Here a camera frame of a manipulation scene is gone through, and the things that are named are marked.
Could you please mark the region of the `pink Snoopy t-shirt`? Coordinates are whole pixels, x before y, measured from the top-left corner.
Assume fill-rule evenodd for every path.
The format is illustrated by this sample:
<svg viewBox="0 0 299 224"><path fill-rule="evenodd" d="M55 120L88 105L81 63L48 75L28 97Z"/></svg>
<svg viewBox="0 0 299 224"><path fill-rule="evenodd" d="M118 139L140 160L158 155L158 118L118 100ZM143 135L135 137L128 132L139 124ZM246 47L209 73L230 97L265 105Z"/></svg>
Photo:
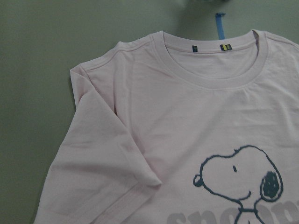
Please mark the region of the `pink Snoopy t-shirt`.
<svg viewBox="0 0 299 224"><path fill-rule="evenodd" d="M36 224L296 224L299 46L160 31L70 71Z"/></svg>

